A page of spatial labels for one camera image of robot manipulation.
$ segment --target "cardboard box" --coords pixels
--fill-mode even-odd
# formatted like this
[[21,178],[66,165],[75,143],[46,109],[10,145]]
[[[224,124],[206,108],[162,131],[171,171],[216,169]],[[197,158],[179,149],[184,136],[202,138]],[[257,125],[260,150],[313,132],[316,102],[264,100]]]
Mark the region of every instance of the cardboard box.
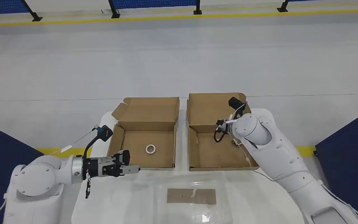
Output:
[[[250,169],[244,153],[232,144],[229,135],[226,135],[219,143],[214,141],[216,121],[227,119],[230,114],[234,113],[234,109],[228,104],[233,96],[241,102],[246,102],[246,96],[240,93],[189,94],[187,120],[190,171]],[[250,112],[247,105],[244,114]],[[243,145],[241,147],[246,151],[253,169],[257,169],[256,161]]]
[[[125,98],[112,113],[118,120],[107,155],[130,151],[130,164],[145,169],[175,167],[176,121],[179,97]],[[154,154],[145,151],[156,147]]]

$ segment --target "transparent plastic sheet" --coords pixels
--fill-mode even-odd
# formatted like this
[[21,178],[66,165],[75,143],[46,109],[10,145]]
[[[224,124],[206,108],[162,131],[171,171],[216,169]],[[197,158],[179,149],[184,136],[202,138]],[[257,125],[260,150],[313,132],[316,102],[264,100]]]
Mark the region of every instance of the transparent plastic sheet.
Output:
[[[167,203],[168,189],[214,189],[216,204]],[[154,183],[155,224],[231,224],[233,222],[223,177],[219,173],[181,175]]]

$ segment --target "box lid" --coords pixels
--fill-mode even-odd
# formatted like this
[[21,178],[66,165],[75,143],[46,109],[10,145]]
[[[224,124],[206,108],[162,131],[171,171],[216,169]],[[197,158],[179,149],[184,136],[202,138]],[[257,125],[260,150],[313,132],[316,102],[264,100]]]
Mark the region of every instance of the box lid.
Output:
[[[246,96],[237,92],[189,94],[187,101],[189,125],[215,125],[217,120],[227,119],[235,111],[228,104],[233,96],[241,102],[246,102]],[[244,114],[250,112],[249,106],[246,106]]]
[[175,122],[179,97],[127,97],[112,113],[119,122]]

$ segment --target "blue panel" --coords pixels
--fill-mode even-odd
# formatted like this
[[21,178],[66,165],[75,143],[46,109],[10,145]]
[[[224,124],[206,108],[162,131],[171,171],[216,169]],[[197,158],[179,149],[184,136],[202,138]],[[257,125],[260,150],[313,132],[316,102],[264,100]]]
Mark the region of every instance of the blue panel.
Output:
[[113,4],[116,9],[149,8],[149,7],[195,6],[196,1],[195,0],[113,0]]
[[8,186],[13,169],[27,165],[44,154],[34,148],[0,132],[0,185]]
[[358,209],[358,118],[316,145],[330,190]]
[[28,12],[20,0],[0,0],[0,14]]

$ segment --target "brown cardboard sheet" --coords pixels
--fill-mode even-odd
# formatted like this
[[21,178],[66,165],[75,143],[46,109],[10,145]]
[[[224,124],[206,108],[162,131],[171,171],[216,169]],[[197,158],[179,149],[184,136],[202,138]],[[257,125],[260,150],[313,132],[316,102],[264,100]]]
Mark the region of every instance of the brown cardboard sheet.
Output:
[[167,203],[216,204],[215,189],[169,188]]

